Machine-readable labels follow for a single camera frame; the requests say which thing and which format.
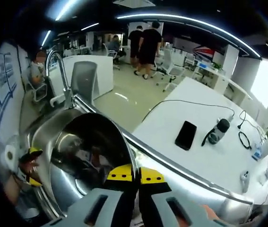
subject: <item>chrome faucet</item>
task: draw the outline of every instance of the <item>chrome faucet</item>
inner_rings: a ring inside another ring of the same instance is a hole
[[[59,64],[59,69],[61,73],[61,78],[62,78],[62,83],[63,83],[63,93],[65,96],[65,107],[70,109],[73,108],[74,105],[74,96],[71,87],[69,86],[68,79],[66,76],[66,71],[64,69],[64,63],[61,55],[57,51],[50,51],[46,63],[45,63],[45,76],[49,78],[50,75],[50,70],[49,70],[49,65],[50,65],[50,60],[53,56],[57,57],[57,62]]]

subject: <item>black shorts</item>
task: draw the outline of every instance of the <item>black shorts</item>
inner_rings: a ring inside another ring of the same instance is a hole
[[[138,48],[131,48],[130,49],[130,57],[131,58],[136,58],[138,55]]]
[[[154,52],[140,51],[139,54],[138,54],[139,63],[141,65],[145,65],[145,64],[154,65],[155,57],[156,57],[156,52],[155,51]]]

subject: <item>sink basin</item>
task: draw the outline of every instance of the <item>sink basin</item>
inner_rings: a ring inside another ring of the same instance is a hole
[[[101,114],[80,108],[58,110],[28,130],[29,146],[40,148],[35,189],[49,217],[65,215],[70,205],[101,187],[115,167],[137,164],[117,126]]]

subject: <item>floor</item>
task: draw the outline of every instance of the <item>floor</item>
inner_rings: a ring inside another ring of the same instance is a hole
[[[162,92],[166,84],[156,86],[158,82],[167,82],[167,77],[161,80],[162,76],[158,74],[153,79],[149,77],[145,80],[133,71],[127,64],[121,65],[120,70],[114,70],[113,91],[95,100],[98,110],[129,132],[133,132],[144,116],[172,90]]]

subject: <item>phone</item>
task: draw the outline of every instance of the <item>phone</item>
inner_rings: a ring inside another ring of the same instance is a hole
[[[184,150],[189,150],[194,140],[196,130],[197,127],[194,124],[185,121],[175,140],[175,144]]]

